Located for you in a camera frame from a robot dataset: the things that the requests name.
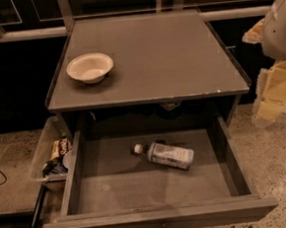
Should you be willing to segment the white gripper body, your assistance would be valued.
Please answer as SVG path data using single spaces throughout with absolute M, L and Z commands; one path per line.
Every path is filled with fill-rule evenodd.
M 279 102 L 286 113 L 286 60 L 276 61 L 267 71 L 267 80 L 260 98 Z

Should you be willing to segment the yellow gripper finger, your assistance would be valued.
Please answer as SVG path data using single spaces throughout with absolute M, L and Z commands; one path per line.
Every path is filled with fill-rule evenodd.
M 242 41 L 250 44 L 254 43 L 262 43 L 262 27 L 263 25 L 263 20 L 258 21 L 257 23 L 254 24 L 254 26 L 244 33 Z
M 252 108 L 252 123 L 255 126 L 270 126 L 282 114 L 284 105 L 270 100 L 256 99 Z

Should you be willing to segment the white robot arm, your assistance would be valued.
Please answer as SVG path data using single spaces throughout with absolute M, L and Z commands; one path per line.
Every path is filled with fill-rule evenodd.
M 260 43 L 265 56 L 274 59 L 257 75 L 252 123 L 268 127 L 286 114 L 286 0 L 275 0 L 263 20 L 243 35 L 243 42 Z

